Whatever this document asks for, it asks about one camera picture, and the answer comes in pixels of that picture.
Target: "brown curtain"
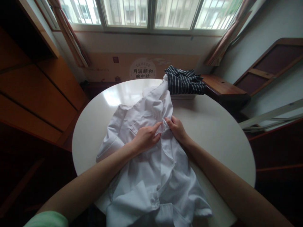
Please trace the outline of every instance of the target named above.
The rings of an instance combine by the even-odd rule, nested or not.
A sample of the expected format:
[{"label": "brown curtain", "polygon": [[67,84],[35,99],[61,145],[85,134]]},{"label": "brown curtain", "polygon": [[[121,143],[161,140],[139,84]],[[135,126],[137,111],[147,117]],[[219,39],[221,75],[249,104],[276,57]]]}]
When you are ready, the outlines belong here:
[{"label": "brown curtain", "polygon": [[70,26],[65,14],[63,13],[59,0],[48,0],[48,1],[52,5],[53,12],[58,22],[58,25],[64,35],[64,38],[70,50],[73,53],[77,65],[83,68],[89,67],[91,63],[85,51],[83,50],[79,40],[77,39],[75,32]]},{"label": "brown curtain", "polygon": [[244,25],[244,22],[249,16],[249,10],[255,2],[256,0],[243,0],[233,24],[227,29],[218,44],[208,55],[207,59],[204,62],[205,65],[218,66],[220,64],[225,51],[227,50],[229,44],[237,37],[242,26]]}]

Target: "green sleeve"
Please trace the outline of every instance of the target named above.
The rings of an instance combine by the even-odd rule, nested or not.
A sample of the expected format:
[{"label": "green sleeve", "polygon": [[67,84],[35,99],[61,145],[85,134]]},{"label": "green sleeve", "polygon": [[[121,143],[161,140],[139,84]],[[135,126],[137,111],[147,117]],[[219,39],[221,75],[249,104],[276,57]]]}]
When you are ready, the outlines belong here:
[{"label": "green sleeve", "polygon": [[55,211],[45,211],[32,217],[24,227],[68,227],[68,220]]}]

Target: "cabinet door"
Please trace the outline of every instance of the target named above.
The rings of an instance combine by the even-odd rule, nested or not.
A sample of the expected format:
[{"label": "cabinet door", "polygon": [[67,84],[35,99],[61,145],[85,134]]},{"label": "cabinet door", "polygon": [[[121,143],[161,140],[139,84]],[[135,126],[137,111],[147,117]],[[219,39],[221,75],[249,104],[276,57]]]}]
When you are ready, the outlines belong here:
[{"label": "cabinet door", "polygon": [[77,113],[35,65],[1,74],[0,91],[60,131],[67,129]]},{"label": "cabinet door", "polygon": [[47,59],[38,62],[37,65],[53,81],[70,103],[79,110],[87,100],[87,97],[63,57]]},{"label": "cabinet door", "polygon": [[12,38],[0,27],[0,70],[30,63],[30,59],[12,40]]},{"label": "cabinet door", "polygon": [[13,101],[0,95],[0,119],[32,134],[56,143],[61,132],[26,111]]},{"label": "cabinet door", "polygon": [[253,96],[302,58],[303,38],[281,38],[234,85]]}]

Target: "forearm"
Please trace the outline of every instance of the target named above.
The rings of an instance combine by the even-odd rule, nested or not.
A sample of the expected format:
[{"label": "forearm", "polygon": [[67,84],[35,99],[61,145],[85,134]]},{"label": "forearm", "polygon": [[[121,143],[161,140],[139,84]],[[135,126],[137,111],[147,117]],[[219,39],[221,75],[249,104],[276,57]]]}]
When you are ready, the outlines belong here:
[{"label": "forearm", "polygon": [[260,193],[192,139],[181,143],[235,215],[247,226],[292,226]]},{"label": "forearm", "polygon": [[137,153],[131,143],[94,165],[53,195],[37,213],[57,211],[72,221],[101,196],[118,171]]}]

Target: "navy striped garment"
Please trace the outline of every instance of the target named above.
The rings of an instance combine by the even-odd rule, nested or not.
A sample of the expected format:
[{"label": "navy striped garment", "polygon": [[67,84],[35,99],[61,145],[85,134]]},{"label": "navy striped garment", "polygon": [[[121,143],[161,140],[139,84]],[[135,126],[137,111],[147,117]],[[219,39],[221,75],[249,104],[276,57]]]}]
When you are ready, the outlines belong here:
[{"label": "navy striped garment", "polygon": [[171,95],[204,95],[205,84],[202,82],[203,77],[195,75],[194,70],[184,71],[171,65],[164,71],[168,77],[168,90]]}]

